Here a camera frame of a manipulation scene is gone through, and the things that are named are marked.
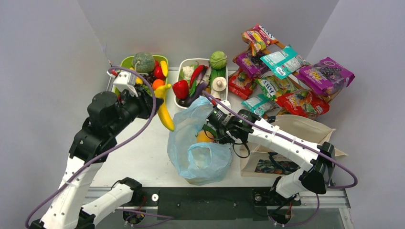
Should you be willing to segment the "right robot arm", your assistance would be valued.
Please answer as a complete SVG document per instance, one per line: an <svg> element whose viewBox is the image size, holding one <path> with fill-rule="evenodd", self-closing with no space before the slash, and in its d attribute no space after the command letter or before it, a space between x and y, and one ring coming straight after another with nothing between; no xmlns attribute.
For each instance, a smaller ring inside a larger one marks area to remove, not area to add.
<svg viewBox="0 0 405 229"><path fill-rule="evenodd" d="M206 121L216 131L220 143L256 143L298 165L298 170L275 181L270 191L273 203L281 205L301 191L327 192L335 168L332 144L305 141L245 109L225 114L214 108Z"/></svg>

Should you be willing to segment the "orange peach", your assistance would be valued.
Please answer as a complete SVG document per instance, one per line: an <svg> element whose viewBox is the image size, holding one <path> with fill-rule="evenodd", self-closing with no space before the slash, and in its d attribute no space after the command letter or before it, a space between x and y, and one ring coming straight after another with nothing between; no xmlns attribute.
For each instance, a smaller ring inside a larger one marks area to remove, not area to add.
<svg viewBox="0 0 405 229"><path fill-rule="evenodd" d="M209 131L201 130L196 136L197 143L209 143L214 142L214 136Z"/></svg>

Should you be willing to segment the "light blue plastic bag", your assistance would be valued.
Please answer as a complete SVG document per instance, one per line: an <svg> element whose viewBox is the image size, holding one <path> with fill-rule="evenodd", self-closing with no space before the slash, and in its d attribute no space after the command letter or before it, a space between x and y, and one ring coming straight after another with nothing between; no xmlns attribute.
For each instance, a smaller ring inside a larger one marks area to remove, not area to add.
<svg viewBox="0 0 405 229"><path fill-rule="evenodd" d="M233 160L230 144L197 142L212 110L211 102L201 96L173 118L175 129L169 133L167 154L177 173L192 185L222 181Z"/></svg>

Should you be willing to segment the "green cucumber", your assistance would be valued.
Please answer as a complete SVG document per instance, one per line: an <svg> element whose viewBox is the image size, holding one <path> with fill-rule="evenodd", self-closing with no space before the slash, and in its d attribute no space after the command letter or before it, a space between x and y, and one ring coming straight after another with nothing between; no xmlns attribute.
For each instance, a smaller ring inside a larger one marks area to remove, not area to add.
<svg viewBox="0 0 405 229"><path fill-rule="evenodd" d="M202 130L204 132L210 133L211 136L212 136L211 139L216 139L216 137L218 136L216 130L213 129L211 126L207 125L207 124L204 124L202 126Z"/></svg>

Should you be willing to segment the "yellow lemon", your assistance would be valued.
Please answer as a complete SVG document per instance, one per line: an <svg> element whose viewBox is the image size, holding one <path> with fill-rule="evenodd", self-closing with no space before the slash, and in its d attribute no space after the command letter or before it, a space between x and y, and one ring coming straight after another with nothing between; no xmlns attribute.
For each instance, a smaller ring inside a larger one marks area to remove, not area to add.
<svg viewBox="0 0 405 229"><path fill-rule="evenodd" d="M206 168L211 164L211 152L210 151L193 151L193 162L200 168Z"/></svg>

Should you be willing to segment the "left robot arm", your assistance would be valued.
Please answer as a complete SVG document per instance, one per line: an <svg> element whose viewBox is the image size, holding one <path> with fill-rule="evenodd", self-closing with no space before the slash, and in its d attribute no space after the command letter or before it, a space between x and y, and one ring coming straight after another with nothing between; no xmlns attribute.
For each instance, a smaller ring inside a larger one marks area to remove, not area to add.
<svg viewBox="0 0 405 229"><path fill-rule="evenodd" d="M119 148L117 135L136 118L150 123L163 102L162 98L142 88L135 95L128 90L120 95L114 92L96 94L87 107L87 119L74 136L61 184L46 199L50 203L48 210L40 219L27 218L25 227L93 229L117 207L140 203L142 186L128 177L119 181L117 188L98 198L94 205L85 205L84 199L108 155Z"/></svg>

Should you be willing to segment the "yellow banana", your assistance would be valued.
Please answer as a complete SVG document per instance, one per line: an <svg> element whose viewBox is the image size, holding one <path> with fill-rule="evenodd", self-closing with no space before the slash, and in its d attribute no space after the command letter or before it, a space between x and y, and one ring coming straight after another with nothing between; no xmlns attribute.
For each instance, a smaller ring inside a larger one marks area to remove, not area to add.
<svg viewBox="0 0 405 229"><path fill-rule="evenodd" d="M158 109L158 116L160 118L161 123L169 131L174 131L175 125L166 106L166 94L169 91L169 89L171 89L171 84L153 86L152 88L154 89L155 96L163 100L162 105Z"/></svg>

